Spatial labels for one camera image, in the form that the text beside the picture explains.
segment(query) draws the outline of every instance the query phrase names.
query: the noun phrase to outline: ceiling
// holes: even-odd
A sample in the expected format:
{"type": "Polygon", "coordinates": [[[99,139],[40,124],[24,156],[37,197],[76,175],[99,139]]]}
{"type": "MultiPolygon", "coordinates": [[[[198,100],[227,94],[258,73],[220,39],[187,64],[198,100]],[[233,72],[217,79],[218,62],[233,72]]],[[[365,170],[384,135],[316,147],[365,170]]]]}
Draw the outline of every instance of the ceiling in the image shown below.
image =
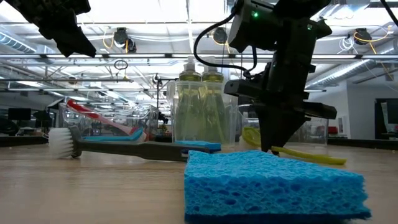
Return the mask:
{"type": "MultiPolygon", "coordinates": [[[[137,45],[137,54],[191,54],[192,44],[196,36],[205,28],[213,23],[224,19],[229,14],[229,8],[233,1],[227,0],[90,0],[91,11],[77,16],[77,22],[81,26],[85,35],[91,40],[98,54],[124,53],[121,49],[113,45],[112,35],[117,27],[126,27],[128,34],[133,37],[137,45]]],[[[353,12],[338,12],[328,15],[326,23],[332,28],[333,33],[317,41],[314,54],[355,54],[356,52],[344,51],[341,49],[341,41],[354,32],[355,28],[365,27],[372,35],[373,39],[379,39],[386,34],[387,27],[391,25],[389,35],[378,42],[375,48],[385,44],[396,36],[398,31],[393,26],[391,18],[382,7],[369,7],[353,12]]],[[[226,25],[227,33],[230,23],[226,25]]],[[[27,45],[45,45],[59,54],[53,40],[46,40],[38,32],[38,28],[29,24],[14,8],[6,2],[0,4],[0,32],[7,32],[27,45]]],[[[372,54],[369,45],[354,45],[359,54],[372,54]]],[[[201,54],[237,54],[235,49],[229,49],[224,45],[218,45],[211,38],[203,38],[198,46],[201,54]]],[[[259,54],[269,54],[263,50],[257,51],[259,54]]],[[[0,44],[2,54],[21,54],[20,52],[0,44]]],[[[251,49],[245,50],[244,54],[250,54],[251,49]]],[[[123,78],[125,76],[133,82],[102,82],[103,88],[153,88],[152,77],[159,74],[161,78],[177,78],[183,70],[186,59],[166,59],[152,58],[148,61],[145,58],[129,59],[128,68],[121,71],[116,77],[118,70],[113,67],[115,60],[53,60],[53,64],[38,64],[37,60],[7,59],[8,64],[3,64],[5,68],[10,66],[23,68],[28,75],[31,71],[33,75],[29,77],[45,77],[49,74],[51,78],[123,78]]],[[[224,63],[231,63],[230,60],[223,60],[224,63]]],[[[261,72],[267,60],[262,60],[255,69],[261,72]]],[[[337,66],[339,63],[328,62],[326,60],[316,62],[317,70],[310,74],[308,79],[321,75],[327,70],[337,66]]],[[[202,72],[203,67],[197,64],[197,71],[202,72]]],[[[252,63],[245,60],[244,67],[251,67],[252,63]]],[[[232,78],[240,77],[240,71],[224,70],[229,72],[232,78]]],[[[384,83],[384,78],[377,78],[377,81],[384,83]]],[[[68,83],[57,84],[64,88],[86,88],[82,83],[70,85],[68,83]]],[[[123,97],[133,101],[154,101],[146,93],[120,92],[123,97]]]]}

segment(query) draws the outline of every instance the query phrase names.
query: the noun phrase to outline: fluorescent light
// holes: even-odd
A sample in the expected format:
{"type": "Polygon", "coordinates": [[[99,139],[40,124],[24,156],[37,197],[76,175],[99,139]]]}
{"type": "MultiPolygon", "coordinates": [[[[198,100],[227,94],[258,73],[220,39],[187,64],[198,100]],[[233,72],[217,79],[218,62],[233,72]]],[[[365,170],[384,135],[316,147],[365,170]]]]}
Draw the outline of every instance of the fluorescent light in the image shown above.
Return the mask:
{"type": "Polygon", "coordinates": [[[312,55],[315,59],[329,59],[329,58],[355,58],[356,55],[312,55]]]}
{"type": "Polygon", "coordinates": [[[43,89],[43,91],[75,91],[74,89],[43,89]]]}
{"type": "Polygon", "coordinates": [[[164,54],[110,54],[110,58],[164,58],[164,54]]]}
{"type": "MultiPolygon", "coordinates": [[[[257,55],[257,58],[269,58],[269,59],[271,59],[273,56],[274,56],[274,55],[272,55],[272,54],[258,54],[258,55],[257,55]]],[[[253,58],[253,55],[251,55],[251,54],[244,54],[244,55],[242,55],[242,58],[253,58]]]]}
{"type": "MultiPolygon", "coordinates": [[[[113,89],[113,91],[144,91],[144,89],[113,89]]],[[[145,91],[157,91],[156,89],[145,89],[145,91]]]]}
{"type": "Polygon", "coordinates": [[[307,93],[322,93],[322,92],[326,92],[326,90],[304,90],[307,93]]]}
{"type": "Polygon", "coordinates": [[[77,89],[77,91],[97,91],[97,89],[90,89],[90,88],[84,88],[84,89],[77,89]]]}
{"type": "Polygon", "coordinates": [[[80,96],[69,96],[69,98],[72,98],[74,100],[80,100],[80,101],[87,101],[89,99],[85,98],[85,97],[80,97],[80,96]]]}
{"type": "Polygon", "coordinates": [[[53,95],[55,95],[55,96],[61,96],[61,97],[64,97],[64,95],[62,95],[62,94],[60,94],[60,93],[56,93],[56,92],[50,92],[51,94],[53,94],[53,95]]]}
{"type": "MultiPolygon", "coordinates": [[[[82,55],[82,54],[73,54],[73,55],[70,55],[69,57],[65,57],[62,54],[47,54],[46,56],[48,58],[92,58],[90,56],[82,55]]],[[[95,55],[94,58],[102,58],[102,55],[95,55]]]]}
{"type": "Polygon", "coordinates": [[[102,107],[104,109],[112,109],[112,106],[108,106],[108,105],[100,105],[100,107],[102,107]]]}
{"type": "Polygon", "coordinates": [[[188,58],[189,56],[193,56],[193,54],[172,54],[173,58],[188,58]]]}
{"type": "Polygon", "coordinates": [[[29,85],[29,86],[32,86],[32,87],[43,87],[43,85],[41,85],[41,84],[39,84],[37,82],[18,81],[17,83],[24,84],[24,85],[29,85]]]}
{"type": "Polygon", "coordinates": [[[33,88],[10,88],[10,89],[5,89],[8,91],[40,91],[39,89],[33,89],[33,88]]]}

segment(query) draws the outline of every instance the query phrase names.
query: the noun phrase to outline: sponge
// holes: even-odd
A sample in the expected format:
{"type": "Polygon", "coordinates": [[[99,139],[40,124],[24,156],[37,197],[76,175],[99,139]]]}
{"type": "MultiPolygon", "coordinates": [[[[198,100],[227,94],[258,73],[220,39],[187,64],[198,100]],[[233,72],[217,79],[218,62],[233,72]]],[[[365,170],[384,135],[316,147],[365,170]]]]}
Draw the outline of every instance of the sponge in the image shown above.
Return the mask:
{"type": "Polygon", "coordinates": [[[185,218],[191,223],[336,223],[366,219],[364,178],[262,151],[190,151],[185,218]]]}

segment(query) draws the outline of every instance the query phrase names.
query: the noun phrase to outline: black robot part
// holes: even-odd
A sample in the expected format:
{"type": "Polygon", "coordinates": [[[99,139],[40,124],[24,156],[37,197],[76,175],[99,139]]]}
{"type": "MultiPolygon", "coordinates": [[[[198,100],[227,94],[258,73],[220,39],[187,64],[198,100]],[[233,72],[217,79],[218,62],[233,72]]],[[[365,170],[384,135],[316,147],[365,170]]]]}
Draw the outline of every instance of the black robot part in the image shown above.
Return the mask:
{"type": "Polygon", "coordinates": [[[355,44],[366,45],[369,42],[362,41],[362,40],[368,40],[368,41],[372,40],[372,36],[370,35],[370,33],[368,33],[366,28],[357,28],[357,29],[355,29],[355,32],[356,32],[355,36],[354,36],[355,44]]]}
{"type": "Polygon", "coordinates": [[[88,0],[6,0],[48,40],[54,39],[64,56],[94,57],[96,49],[77,26],[76,15],[91,10],[88,0]]]}
{"type": "Polygon", "coordinates": [[[224,92],[252,100],[261,130],[261,147],[283,147],[309,116],[336,118],[336,109],[306,102],[308,73],[317,39],[331,34],[324,21],[310,17],[327,6],[324,1],[280,0],[275,6],[259,0],[238,0],[229,45],[242,52],[252,46],[275,50],[265,70],[248,80],[227,82],[224,92]]]}
{"type": "Polygon", "coordinates": [[[123,45],[122,49],[125,50],[127,48],[127,53],[136,53],[137,46],[136,43],[129,38],[127,34],[127,28],[119,27],[116,29],[116,32],[113,35],[113,40],[119,45],[123,45]]]}

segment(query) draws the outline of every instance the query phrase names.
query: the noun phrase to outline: dish soap bottle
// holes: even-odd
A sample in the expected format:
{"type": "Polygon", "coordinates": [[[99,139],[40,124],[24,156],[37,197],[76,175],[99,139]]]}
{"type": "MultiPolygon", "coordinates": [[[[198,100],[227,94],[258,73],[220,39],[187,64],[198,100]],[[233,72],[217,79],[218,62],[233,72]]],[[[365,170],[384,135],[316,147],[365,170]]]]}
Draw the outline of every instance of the dish soap bottle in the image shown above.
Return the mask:
{"type": "Polygon", "coordinates": [[[175,141],[200,140],[201,127],[201,99],[199,95],[200,73],[195,71],[193,57],[188,57],[184,71],[180,74],[177,84],[178,106],[176,111],[175,141]]]}
{"type": "MultiPolygon", "coordinates": [[[[215,58],[207,61],[214,63],[215,58]]],[[[224,75],[216,67],[205,66],[202,80],[206,83],[203,95],[203,115],[206,141],[227,143],[227,113],[223,102],[224,75]]]]}

